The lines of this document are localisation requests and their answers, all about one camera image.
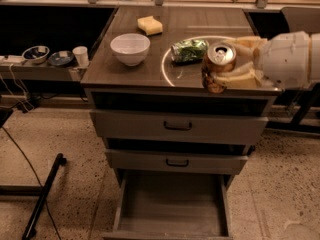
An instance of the metal table leg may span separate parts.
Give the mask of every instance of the metal table leg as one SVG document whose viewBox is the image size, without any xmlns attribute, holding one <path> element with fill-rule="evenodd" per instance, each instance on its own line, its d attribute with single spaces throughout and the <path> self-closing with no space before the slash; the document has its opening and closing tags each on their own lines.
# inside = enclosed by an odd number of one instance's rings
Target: metal table leg
<svg viewBox="0 0 320 240">
<path fill-rule="evenodd" d="M 306 116 L 306 114 L 309 112 L 312 105 L 319 98 L 320 98 L 320 83 L 317 83 L 311 91 L 310 98 L 301 105 L 300 109 L 295 113 L 294 117 L 289 123 L 269 121 L 266 127 L 272 128 L 272 129 L 279 129 L 279 130 L 320 134 L 319 126 L 300 124 L 301 121 Z"/>
<path fill-rule="evenodd" d="M 27 228 L 22 236 L 22 240 L 27 240 L 27 239 L 31 239 L 35 234 L 36 234 L 36 230 L 35 230 L 35 226 L 37 224 L 37 221 L 39 219 L 40 213 L 42 211 L 43 205 L 46 202 L 46 198 L 49 194 L 50 188 L 52 186 L 52 183 L 54 181 L 54 178 L 57 174 L 57 171 L 59 169 L 60 165 L 65 165 L 67 162 L 67 159 L 63 157 L 63 154 L 58 154 L 56 156 L 56 159 L 54 161 L 54 164 L 51 168 L 50 174 L 46 180 L 45 185 L 42 188 L 41 194 L 39 196 L 38 202 L 33 210 L 33 213 L 30 217 L 29 223 L 27 225 Z"/>
</svg>

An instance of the white bowl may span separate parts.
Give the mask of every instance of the white bowl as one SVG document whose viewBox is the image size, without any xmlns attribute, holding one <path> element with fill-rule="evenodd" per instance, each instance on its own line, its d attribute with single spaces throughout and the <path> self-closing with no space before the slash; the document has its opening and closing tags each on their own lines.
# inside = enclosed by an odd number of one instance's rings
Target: white bowl
<svg viewBox="0 0 320 240">
<path fill-rule="evenodd" d="M 50 50 L 46 46 L 33 46 L 22 53 L 22 57 L 33 64 L 41 64 L 47 60 Z"/>
<path fill-rule="evenodd" d="M 124 34 L 114 38 L 110 47 L 113 55 L 123 64 L 136 66 L 147 57 L 150 40 L 140 34 Z"/>
</svg>

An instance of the drawer handle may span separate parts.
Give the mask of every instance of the drawer handle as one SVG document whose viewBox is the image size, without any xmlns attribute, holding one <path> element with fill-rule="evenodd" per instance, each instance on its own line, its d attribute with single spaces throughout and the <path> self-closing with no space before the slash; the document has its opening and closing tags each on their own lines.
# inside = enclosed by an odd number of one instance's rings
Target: drawer handle
<svg viewBox="0 0 320 240">
<path fill-rule="evenodd" d="M 187 167 L 187 166 L 189 166 L 189 160 L 187 159 L 187 160 L 184 160 L 184 161 L 178 161 L 178 160 L 176 160 L 176 161 L 169 161 L 169 159 L 166 159 L 166 164 L 168 165 L 168 166 L 174 166 L 174 167 Z"/>
<path fill-rule="evenodd" d="M 191 122 L 189 122 L 189 125 L 187 127 L 185 127 L 185 126 L 170 125 L 167 121 L 164 121 L 163 126 L 167 130 L 174 130 L 174 131 L 190 131 L 192 129 Z"/>
</svg>

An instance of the power strip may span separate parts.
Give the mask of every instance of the power strip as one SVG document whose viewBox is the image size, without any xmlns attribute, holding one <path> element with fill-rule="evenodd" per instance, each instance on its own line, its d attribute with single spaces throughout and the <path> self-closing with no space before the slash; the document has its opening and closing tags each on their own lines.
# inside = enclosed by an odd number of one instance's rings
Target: power strip
<svg viewBox="0 0 320 240">
<path fill-rule="evenodd" d="M 0 63 L 24 63 L 25 58 L 22 56 L 9 55 L 8 57 L 1 56 Z"/>
</svg>

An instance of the terrazzo floor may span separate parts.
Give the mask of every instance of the terrazzo floor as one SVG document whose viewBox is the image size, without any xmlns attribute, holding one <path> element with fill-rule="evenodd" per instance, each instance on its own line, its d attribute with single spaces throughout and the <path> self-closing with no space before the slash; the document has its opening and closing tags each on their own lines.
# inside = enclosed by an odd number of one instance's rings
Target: terrazzo floor
<svg viewBox="0 0 320 240">
<path fill-rule="evenodd" d="M 4 125 L 44 184 L 63 153 L 47 198 L 63 240 L 102 239 L 111 231 L 119 186 L 85 109 L 15 111 Z M 319 240 L 319 135 L 266 129 L 227 196 L 235 240 Z M 0 184 L 37 185 L 28 163 L 0 130 Z M 0 240 L 21 239 L 37 199 L 0 196 Z M 46 208 L 34 239 L 59 239 Z"/>
</svg>

